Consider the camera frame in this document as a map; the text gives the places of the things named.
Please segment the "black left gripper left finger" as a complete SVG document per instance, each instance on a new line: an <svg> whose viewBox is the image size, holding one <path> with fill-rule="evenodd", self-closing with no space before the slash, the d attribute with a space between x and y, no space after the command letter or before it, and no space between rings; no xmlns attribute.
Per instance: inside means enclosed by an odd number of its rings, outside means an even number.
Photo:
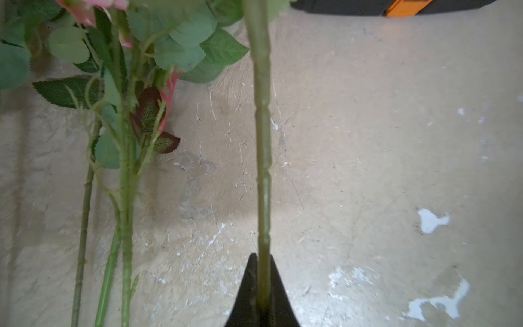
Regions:
<svg viewBox="0 0 523 327"><path fill-rule="evenodd" d="M252 253L247 261L237 297L224 327L259 326L256 297L257 254Z"/></svg>

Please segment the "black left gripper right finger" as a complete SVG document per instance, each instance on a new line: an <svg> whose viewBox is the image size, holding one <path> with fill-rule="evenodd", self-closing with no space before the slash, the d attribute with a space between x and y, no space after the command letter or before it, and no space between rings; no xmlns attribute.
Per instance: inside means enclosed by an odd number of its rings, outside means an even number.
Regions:
<svg viewBox="0 0 523 327"><path fill-rule="evenodd" d="M270 327L300 327L281 276L276 267L276 262L271 257L271 299L268 312L268 325Z"/></svg>

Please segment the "large pink rose stem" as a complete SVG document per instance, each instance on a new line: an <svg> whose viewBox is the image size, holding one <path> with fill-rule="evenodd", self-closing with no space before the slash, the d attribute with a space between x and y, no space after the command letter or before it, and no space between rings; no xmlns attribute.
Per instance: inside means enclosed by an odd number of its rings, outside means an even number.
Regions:
<svg viewBox="0 0 523 327"><path fill-rule="evenodd" d="M83 291L84 266L87 250L87 235L89 227L89 214L91 210L91 194L93 189L94 171L88 161L86 183L84 184L83 212L80 224L80 238L78 246L77 267L72 305L71 327L77 327L80 319L81 298Z"/></svg>

